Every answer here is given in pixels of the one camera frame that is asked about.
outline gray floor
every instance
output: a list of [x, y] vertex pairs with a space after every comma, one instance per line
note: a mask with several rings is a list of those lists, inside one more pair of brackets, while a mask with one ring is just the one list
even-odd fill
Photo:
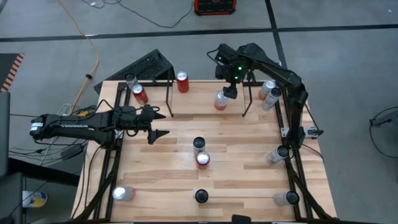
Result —
[[[398, 23], [397, 1], [271, 2], [278, 27]], [[118, 5], [94, 9], [78, 0], [64, 3], [87, 34], [271, 27], [263, 0], [238, 0], [238, 10], [231, 16], [198, 17], [191, 13], [171, 30], [155, 27]], [[168, 25], [190, 7], [187, 0], [123, 0], [123, 4]], [[55, 1], [9, 0], [0, 13], [0, 37], [56, 35], [78, 33]], [[398, 202], [394, 195], [398, 162], [375, 150], [369, 139], [368, 119], [397, 105], [398, 30], [289, 32], [280, 33], [280, 38], [287, 65], [303, 78], [313, 115], [325, 130], [319, 140], [338, 216], [343, 220], [397, 223]], [[205, 52], [220, 43], [237, 47], [250, 42], [259, 44], [271, 59], [278, 61], [271, 33], [96, 39], [98, 71], [79, 105], [95, 104], [98, 95], [92, 89], [94, 84], [153, 49], [158, 48], [176, 70], [184, 70], [194, 79], [209, 79], [213, 78], [214, 65]], [[0, 52], [25, 53], [11, 86], [11, 111], [23, 114], [56, 113], [64, 103], [72, 103], [95, 61], [86, 40], [3, 42]], [[12, 147], [37, 148], [30, 140], [29, 126], [29, 119], [11, 118]], [[397, 133], [393, 125], [387, 125], [375, 129], [374, 137], [382, 150], [398, 156]], [[76, 172], [81, 160], [77, 157], [54, 166]], [[37, 184], [28, 182], [28, 188]], [[40, 210], [29, 210], [28, 221], [50, 212], [56, 215], [47, 217], [46, 222], [66, 220], [75, 190], [47, 185], [44, 191], [50, 195], [49, 204]], [[63, 203], [56, 207], [54, 202]]]

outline metal bracket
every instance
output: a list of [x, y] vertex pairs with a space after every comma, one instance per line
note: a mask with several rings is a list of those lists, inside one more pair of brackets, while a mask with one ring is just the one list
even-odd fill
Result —
[[[285, 138], [287, 136], [288, 132], [289, 132], [289, 128], [281, 128], [280, 129], [280, 134], [282, 135], [283, 138]], [[305, 133], [306, 138], [317, 139], [319, 137], [318, 129], [316, 127], [304, 128], [304, 133]]]

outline yellow cable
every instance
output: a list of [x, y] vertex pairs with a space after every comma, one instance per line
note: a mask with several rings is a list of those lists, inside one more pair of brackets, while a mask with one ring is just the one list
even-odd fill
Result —
[[[94, 65], [94, 68], [88, 73], [89, 75], [93, 75], [93, 73], [95, 72], [95, 70], [96, 70], [97, 67], [98, 67], [98, 49], [97, 49], [97, 47], [95, 46], [95, 44], [91, 41], [91, 39], [90, 39], [88, 36], [86, 36], [86, 34], [84, 34], [84, 33], [80, 30], [79, 25], [77, 24], [76, 20], [75, 20], [75, 19], [73, 18], [73, 16], [69, 13], [68, 9], [66, 9], [66, 7], [62, 4], [61, 0], [57, 0], [57, 2], [59, 3], [59, 5], [61, 5], [61, 6], [63, 7], [63, 10], [65, 10], [65, 12], [68, 14], [68, 16], [70, 17], [70, 19], [72, 20], [72, 22], [75, 24], [76, 29], [77, 29], [77, 31], [80, 33], [80, 35], [82, 35], [83, 37], [86, 37], [86, 39], [87, 39], [88, 41], [90, 41], [90, 43], [92, 44], [92, 46], [93, 46], [93, 48], [94, 48], [95, 57], [96, 57], [95, 65]], [[82, 84], [82, 86], [81, 86], [81, 88], [80, 88], [79, 94], [77, 95], [77, 97], [76, 97], [76, 99], [75, 99], [75, 102], [74, 102], [73, 105], [72, 105], [71, 113], [73, 113], [73, 111], [75, 110], [75, 106], [76, 106], [77, 102], [79, 101], [79, 99], [80, 99], [80, 97], [81, 97], [81, 94], [83, 93], [83, 91], [84, 91], [84, 89], [85, 89], [85, 87], [86, 87], [87, 81], [88, 81], [88, 78], [86, 77], [84, 83]]]

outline red soda can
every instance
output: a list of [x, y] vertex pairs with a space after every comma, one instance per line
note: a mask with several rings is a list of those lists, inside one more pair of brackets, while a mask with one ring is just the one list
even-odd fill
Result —
[[148, 96], [142, 85], [137, 84], [132, 87], [132, 94], [136, 97], [136, 100], [140, 105], [144, 105], [148, 102]]
[[177, 87], [180, 93], [186, 93], [189, 90], [189, 79], [185, 72], [177, 73]]
[[224, 96], [222, 90], [218, 91], [216, 94], [216, 100], [214, 101], [214, 107], [218, 110], [225, 110], [228, 104], [228, 98]]
[[206, 169], [209, 166], [210, 155], [207, 152], [199, 152], [197, 155], [198, 169]]

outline computer keyboard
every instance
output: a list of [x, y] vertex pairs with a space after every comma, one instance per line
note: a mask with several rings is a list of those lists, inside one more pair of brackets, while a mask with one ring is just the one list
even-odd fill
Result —
[[[169, 70], [171, 70], [172, 74], [170, 79], [174, 79], [174, 68], [172, 64], [155, 49], [108, 77], [106, 80], [125, 80], [128, 74], [135, 75], [138, 80], [166, 80]], [[101, 92], [101, 87], [102, 82], [95, 85], [94, 90], [99, 94]]]

